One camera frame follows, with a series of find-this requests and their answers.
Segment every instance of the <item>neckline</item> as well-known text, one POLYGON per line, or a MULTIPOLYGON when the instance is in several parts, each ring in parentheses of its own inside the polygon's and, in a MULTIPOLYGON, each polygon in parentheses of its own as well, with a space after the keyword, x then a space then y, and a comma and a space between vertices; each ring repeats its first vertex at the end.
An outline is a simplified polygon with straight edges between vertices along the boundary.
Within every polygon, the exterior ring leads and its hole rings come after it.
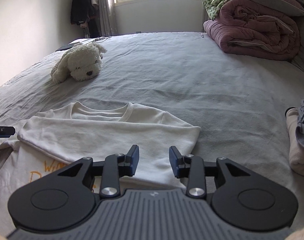
POLYGON ((80 102, 75 102, 73 107, 71 108, 70 118, 72 119, 72 112, 73 110, 77 110, 79 113, 85 115, 101 115, 107 117, 120 117, 117 122, 126 122, 129 119, 132 111, 133 111, 133 104, 131 102, 127 103, 125 106, 121 108, 112 109, 112 110, 97 110, 89 108, 85 105, 82 105, 80 102))

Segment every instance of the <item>white stuffed dog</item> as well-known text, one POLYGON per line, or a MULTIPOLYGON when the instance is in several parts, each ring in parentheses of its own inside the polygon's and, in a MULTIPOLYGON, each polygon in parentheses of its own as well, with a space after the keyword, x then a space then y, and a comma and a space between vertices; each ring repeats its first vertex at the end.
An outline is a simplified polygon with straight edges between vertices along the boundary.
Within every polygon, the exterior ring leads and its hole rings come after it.
POLYGON ((72 76, 76 81, 84 81, 97 76, 102 69, 103 53, 107 50, 100 44, 77 44, 67 50, 51 70, 54 83, 59 84, 72 76))

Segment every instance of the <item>silver screw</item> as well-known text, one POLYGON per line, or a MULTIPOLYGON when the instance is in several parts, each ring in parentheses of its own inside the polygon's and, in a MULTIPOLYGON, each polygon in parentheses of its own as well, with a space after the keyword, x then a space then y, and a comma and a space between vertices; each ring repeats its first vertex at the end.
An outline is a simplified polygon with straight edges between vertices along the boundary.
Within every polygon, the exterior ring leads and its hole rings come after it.
POLYGON ((117 193, 117 189, 113 187, 105 187, 101 190, 101 193, 107 196, 113 196, 117 193))
POLYGON ((205 193, 205 191, 199 187, 194 187, 189 190, 189 194, 195 197, 202 196, 205 193))

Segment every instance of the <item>wall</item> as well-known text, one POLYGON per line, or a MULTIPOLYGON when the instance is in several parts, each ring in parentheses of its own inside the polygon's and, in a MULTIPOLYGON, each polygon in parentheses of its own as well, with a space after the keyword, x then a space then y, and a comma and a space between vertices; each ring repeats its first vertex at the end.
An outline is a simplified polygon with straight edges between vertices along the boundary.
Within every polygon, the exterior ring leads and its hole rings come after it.
POLYGON ((70 24, 72 0, 0 0, 0 85, 83 36, 70 24))
POLYGON ((137 0, 115 6, 120 35, 136 32, 201 32, 201 0, 137 0))

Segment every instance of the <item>bed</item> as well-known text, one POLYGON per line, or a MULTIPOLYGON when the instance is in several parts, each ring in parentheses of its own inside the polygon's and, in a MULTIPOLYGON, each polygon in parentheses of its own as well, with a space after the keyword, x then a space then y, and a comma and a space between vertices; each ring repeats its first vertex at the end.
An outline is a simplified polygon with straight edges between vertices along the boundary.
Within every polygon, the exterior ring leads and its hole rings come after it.
MULTIPOLYGON (((140 33, 112 37, 99 76, 56 85, 54 52, 0 87, 0 125, 79 101, 94 109, 127 102, 170 112, 201 127, 192 154, 226 156, 289 188, 299 200, 293 229, 304 226, 304 177, 289 167, 284 112, 298 107, 304 73, 286 61, 225 54, 207 34, 140 33)), ((0 168, 11 149, 0 151, 0 168)), ((208 181, 210 192, 214 183, 208 181)))

